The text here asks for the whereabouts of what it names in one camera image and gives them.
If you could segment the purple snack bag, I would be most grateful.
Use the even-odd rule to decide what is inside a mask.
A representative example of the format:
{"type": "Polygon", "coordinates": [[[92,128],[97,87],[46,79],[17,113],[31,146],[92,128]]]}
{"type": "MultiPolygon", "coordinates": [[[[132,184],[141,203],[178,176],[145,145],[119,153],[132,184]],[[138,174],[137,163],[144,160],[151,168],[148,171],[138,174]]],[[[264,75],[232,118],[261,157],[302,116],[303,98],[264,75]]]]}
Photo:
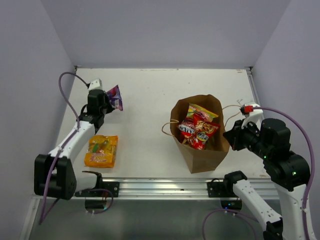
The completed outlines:
{"type": "Polygon", "coordinates": [[[120,88],[118,85],[114,86],[113,88],[106,91],[105,93],[109,99],[111,106],[115,110],[120,110],[120,111],[124,110],[122,96],[121,96],[120,88]]]}

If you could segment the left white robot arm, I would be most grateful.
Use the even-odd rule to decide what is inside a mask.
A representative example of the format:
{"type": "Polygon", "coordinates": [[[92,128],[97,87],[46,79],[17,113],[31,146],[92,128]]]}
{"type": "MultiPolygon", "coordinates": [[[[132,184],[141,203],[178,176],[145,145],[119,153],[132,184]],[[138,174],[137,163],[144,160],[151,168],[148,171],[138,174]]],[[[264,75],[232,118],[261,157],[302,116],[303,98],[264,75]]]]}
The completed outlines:
{"type": "Polygon", "coordinates": [[[92,196],[103,193],[102,175],[93,171],[76,174],[73,162],[88,141],[104,124],[112,108],[102,89],[88,91],[87,112],[81,112],[71,132],[48,154],[39,154],[34,161],[34,193],[38,196],[70,200],[75,193],[87,191],[92,196]]]}

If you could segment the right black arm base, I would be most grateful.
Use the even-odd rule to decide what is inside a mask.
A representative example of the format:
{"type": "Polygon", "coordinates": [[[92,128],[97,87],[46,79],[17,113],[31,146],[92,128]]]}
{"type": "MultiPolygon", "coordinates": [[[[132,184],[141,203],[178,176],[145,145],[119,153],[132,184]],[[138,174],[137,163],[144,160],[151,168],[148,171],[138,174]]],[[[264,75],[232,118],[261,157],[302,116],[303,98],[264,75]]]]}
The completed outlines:
{"type": "Polygon", "coordinates": [[[243,207],[242,200],[234,193],[227,190],[224,182],[214,178],[206,183],[209,198],[218,198],[223,209],[240,211],[243,207]]]}

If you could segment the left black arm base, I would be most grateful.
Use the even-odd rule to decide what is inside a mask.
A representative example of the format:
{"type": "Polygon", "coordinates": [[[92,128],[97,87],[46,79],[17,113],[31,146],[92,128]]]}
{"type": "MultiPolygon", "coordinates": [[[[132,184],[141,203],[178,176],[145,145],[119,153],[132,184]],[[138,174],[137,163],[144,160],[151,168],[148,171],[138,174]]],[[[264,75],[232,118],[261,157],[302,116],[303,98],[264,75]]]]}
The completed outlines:
{"type": "Polygon", "coordinates": [[[83,191],[81,196],[85,197],[85,209],[92,214],[107,211],[112,206],[114,198],[119,196],[119,190],[118,181],[103,181],[99,188],[83,191]]]}

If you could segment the red Fox's candy bag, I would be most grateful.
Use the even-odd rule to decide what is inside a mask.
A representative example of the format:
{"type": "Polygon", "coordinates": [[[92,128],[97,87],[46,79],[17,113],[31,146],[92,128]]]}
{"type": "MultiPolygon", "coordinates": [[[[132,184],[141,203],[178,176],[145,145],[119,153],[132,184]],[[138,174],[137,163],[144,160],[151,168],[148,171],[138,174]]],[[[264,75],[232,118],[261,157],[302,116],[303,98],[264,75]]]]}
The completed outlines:
{"type": "Polygon", "coordinates": [[[195,132],[196,127],[194,124],[194,114],[199,115],[202,119],[207,122],[212,122],[214,118],[217,118],[218,115],[214,112],[211,112],[204,107],[201,107],[197,104],[190,103],[188,105],[187,115],[184,120],[177,126],[180,130],[180,135],[182,142],[185,143],[195,132]]]}

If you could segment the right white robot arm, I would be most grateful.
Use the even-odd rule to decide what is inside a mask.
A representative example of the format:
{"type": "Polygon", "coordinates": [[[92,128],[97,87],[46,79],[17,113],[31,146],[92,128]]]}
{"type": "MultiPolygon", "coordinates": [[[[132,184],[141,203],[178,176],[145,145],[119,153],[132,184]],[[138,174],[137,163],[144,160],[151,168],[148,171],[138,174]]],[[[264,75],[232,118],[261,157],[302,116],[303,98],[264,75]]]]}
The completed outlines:
{"type": "Polygon", "coordinates": [[[309,202],[304,199],[311,179],[310,167],[302,156],[290,150],[290,129],[275,118],[264,119],[261,127],[251,121],[246,126],[242,124],[243,120],[237,120],[223,137],[232,150],[248,149],[263,160],[264,169],[277,190],[281,214],[252,189],[240,170],[225,175],[223,192],[244,201],[261,225],[265,240],[314,240],[309,202]]]}

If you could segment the yellow gummy candy bag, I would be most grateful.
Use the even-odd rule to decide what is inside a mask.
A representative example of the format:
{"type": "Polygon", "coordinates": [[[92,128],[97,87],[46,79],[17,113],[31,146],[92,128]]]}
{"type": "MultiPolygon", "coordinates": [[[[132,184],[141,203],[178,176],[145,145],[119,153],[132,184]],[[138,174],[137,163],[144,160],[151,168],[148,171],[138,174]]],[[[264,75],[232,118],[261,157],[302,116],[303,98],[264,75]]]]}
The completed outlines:
{"type": "Polygon", "coordinates": [[[95,135],[88,141],[84,165],[90,168],[113,168],[118,147],[118,136],[95,135]]]}

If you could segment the brown paper bag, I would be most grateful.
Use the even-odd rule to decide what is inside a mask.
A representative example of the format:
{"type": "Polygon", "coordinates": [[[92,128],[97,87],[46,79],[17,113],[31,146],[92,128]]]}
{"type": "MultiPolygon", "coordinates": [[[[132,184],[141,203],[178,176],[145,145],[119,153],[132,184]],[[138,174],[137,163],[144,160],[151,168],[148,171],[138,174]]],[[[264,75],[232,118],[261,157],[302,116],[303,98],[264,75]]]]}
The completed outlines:
{"type": "Polygon", "coordinates": [[[168,124],[170,132],[164,131],[163,133],[173,137],[190,173],[214,171],[227,156],[230,145],[223,137],[223,133],[226,132],[223,107],[221,102],[213,95],[195,95],[178,100],[170,112],[168,124]],[[187,116],[189,104],[199,105],[218,115],[213,119],[213,122],[219,124],[220,128],[207,141],[204,149],[194,149],[183,143],[181,131],[178,129],[178,125],[187,116]]]}

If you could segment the small red snack bag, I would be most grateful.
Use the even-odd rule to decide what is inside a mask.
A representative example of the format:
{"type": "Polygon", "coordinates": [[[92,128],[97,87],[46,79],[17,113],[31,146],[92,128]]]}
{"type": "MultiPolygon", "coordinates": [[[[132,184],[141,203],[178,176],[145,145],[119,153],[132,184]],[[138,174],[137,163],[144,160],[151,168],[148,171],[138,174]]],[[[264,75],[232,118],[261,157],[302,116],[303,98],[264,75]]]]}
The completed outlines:
{"type": "Polygon", "coordinates": [[[198,113],[193,115],[194,132],[187,139],[190,147],[196,150],[203,150],[207,141],[220,129],[218,123],[209,121],[198,113]]]}

